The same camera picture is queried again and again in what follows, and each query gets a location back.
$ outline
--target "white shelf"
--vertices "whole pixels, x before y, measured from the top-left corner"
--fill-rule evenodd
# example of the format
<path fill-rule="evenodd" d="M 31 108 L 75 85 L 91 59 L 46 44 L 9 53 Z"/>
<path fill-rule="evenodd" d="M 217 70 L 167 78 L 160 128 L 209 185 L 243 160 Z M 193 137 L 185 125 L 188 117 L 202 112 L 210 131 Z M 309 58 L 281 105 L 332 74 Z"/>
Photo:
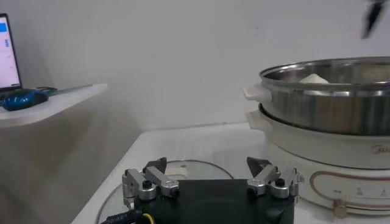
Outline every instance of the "white shelf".
<path fill-rule="evenodd" d="M 51 96 L 45 103 L 18 111 L 0 107 L 0 128 L 21 126 L 42 121 L 107 89 L 107 84 L 96 84 Z"/>

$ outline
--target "white hot pot base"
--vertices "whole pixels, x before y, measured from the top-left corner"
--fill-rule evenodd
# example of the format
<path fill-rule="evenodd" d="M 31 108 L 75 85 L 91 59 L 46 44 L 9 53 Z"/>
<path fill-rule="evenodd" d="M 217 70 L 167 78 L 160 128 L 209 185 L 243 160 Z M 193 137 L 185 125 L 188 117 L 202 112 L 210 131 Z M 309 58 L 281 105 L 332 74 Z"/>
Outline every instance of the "white hot pot base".
<path fill-rule="evenodd" d="M 352 169 L 310 161 L 267 142 L 268 159 L 281 170 L 295 167 L 305 179 L 302 198 L 334 209 L 342 202 L 346 212 L 367 215 L 390 214 L 390 169 Z"/>

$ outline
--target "metal pot rim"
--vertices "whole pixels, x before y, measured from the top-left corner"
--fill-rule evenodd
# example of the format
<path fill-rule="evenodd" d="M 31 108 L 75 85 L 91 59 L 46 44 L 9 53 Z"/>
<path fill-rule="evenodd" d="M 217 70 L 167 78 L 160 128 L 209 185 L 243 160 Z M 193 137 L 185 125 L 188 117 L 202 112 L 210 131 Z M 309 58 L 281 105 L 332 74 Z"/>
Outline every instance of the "metal pot rim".
<path fill-rule="evenodd" d="M 284 65 L 267 68 L 260 72 L 260 77 L 265 83 L 271 85 L 306 90 L 318 91 L 356 91 L 356 90 L 372 90 L 377 91 L 390 87 L 390 82 L 375 82 L 375 83 L 299 83 L 299 82 L 285 82 L 282 80 L 272 79 L 266 77 L 273 72 L 288 70 L 292 68 L 314 66 L 314 65 L 329 65 L 330 63 L 386 63 L 390 66 L 390 57 L 356 57 L 356 58 L 330 58 L 324 60 L 301 61 L 296 63 L 288 63 Z"/>

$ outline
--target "white wall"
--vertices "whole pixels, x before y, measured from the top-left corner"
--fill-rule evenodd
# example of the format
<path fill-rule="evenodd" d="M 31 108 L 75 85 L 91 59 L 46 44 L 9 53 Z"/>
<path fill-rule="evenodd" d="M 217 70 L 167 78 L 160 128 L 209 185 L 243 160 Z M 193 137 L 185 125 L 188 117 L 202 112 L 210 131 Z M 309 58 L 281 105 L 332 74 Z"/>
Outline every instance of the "white wall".
<path fill-rule="evenodd" d="M 255 105 L 240 89 L 264 68 L 388 55 L 390 13 L 361 40 L 366 7 L 365 0 L 0 0 L 26 86 L 110 87 L 42 123 L 0 130 L 0 208 L 12 205 L 0 223 L 69 223 L 143 130 L 244 121 Z"/>

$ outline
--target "screw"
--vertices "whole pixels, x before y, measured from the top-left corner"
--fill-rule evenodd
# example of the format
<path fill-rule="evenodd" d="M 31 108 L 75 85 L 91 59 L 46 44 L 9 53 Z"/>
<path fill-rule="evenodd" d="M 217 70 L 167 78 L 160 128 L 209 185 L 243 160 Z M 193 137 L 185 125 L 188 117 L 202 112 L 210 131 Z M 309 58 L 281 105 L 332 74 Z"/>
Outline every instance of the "screw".
<path fill-rule="evenodd" d="M 150 188 L 152 188 L 152 182 L 150 180 L 144 180 L 142 182 L 142 188 L 143 189 L 150 189 Z"/>

